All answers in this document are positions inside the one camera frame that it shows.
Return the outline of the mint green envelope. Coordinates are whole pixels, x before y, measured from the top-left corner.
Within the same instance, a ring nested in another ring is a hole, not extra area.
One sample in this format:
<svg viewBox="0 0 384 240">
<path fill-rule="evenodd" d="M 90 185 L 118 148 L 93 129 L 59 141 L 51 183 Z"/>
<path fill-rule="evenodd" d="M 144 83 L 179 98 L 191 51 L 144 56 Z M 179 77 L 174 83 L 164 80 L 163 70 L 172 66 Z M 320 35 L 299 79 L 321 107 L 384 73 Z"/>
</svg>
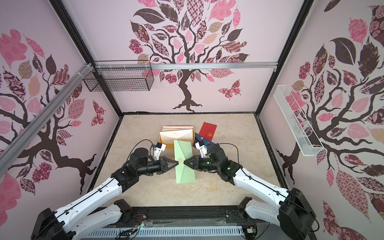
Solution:
<svg viewBox="0 0 384 240">
<path fill-rule="evenodd" d="M 175 167 L 177 184 L 195 183 L 195 171 L 184 164 L 193 156 L 191 142 L 174 140 L 175 160 L 179 164 Z"/>
</svg>

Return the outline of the navy blue envelope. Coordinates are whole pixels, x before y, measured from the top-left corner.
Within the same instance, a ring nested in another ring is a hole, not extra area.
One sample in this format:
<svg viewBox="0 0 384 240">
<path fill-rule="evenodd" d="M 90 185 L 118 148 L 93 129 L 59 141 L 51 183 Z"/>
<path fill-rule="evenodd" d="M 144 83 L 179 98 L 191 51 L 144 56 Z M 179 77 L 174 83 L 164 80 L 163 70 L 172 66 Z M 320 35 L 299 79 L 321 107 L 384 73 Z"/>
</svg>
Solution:
<svg viewBox="0 0 384 240">
<path fill-rule="evenodd" d="M 209 147 L 210 145 L 213 145 L 214 143 L 202 136 L 200 136 L 199 134 L 195 133 L 195 140 L 194 140 L 194 143 L 193 143 L 193 147 L 196 149 L 196 143 L 200 143 L 202 142 L 205 146 Z"/>
</svg>

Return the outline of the red envelope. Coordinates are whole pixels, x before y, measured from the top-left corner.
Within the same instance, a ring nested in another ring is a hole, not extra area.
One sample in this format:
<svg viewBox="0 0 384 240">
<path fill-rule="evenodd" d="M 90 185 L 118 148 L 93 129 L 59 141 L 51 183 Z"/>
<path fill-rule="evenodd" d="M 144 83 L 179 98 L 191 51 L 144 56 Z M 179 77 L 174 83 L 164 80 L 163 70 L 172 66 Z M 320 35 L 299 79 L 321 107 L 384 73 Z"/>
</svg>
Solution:
<svg viewBox="0 0 384 240">
<path fill-rule="evenodd" d="M 204 122 L 200 129 L 199 135 L 212 142 L 216 129 L 217 125 Z"/>
</svg>

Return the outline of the pink envelope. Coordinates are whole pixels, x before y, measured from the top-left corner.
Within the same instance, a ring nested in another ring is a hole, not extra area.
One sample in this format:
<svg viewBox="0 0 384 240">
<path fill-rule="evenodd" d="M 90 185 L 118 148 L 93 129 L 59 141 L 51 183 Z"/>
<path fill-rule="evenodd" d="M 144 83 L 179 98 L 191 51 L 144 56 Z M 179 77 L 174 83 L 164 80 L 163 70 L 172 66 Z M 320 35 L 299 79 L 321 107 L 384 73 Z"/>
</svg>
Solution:
<svg viewBox="0 0 384 240">
<path fill-rule="evenodd" d="M 163 126 L 163 131 L 193 129 L 193 126 Z"/>
</svg>

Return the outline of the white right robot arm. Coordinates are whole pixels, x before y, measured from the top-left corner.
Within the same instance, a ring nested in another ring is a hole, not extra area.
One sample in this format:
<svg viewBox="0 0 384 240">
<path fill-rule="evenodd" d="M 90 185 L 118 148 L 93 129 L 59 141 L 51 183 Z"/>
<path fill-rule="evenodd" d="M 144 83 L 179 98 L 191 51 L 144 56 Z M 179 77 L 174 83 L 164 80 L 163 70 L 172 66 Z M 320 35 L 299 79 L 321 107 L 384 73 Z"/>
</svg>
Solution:
<svg viewBox="0 0 384 240">
<path fill-rule="evenodd" d="M 302 191 L 278 187 L 257 177 L 239 162 L 230 160 L 219 144 L 203 147 L 200 155 L 184 160 L 184 165 L 195 171 L 216 172 L 223 181 L 260 198 L 260 202 L 244 200 L 241 211 L 251 219 L 280 227 L 290 239 L 304 240 L 313 231 L 317 217 Z"/>
</svg>

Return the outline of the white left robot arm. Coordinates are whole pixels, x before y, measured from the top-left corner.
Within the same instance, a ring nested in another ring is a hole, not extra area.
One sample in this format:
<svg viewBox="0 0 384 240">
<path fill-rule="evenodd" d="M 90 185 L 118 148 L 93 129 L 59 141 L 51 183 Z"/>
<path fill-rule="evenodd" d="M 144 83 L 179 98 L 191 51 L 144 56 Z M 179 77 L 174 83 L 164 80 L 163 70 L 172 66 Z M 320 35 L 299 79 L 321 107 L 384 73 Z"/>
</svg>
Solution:
<svg viewBox="0 0 384 240">
<path fill-rule="evenodd" d="M 94 230 L 131 219 L 132 207 L 125 200 L 117 200 L 103 210 L 98 208 L 136 184 L 140 176 L 161 175 L 179 164 L 161 153 L 162 150 L 156 148 L 152 157 L 147 149 L 138 148 L 129 161 L 96 189 L 55 211 L 43 210 L 37 217 L 31 239 L 79 240 Z"/>
</svg>

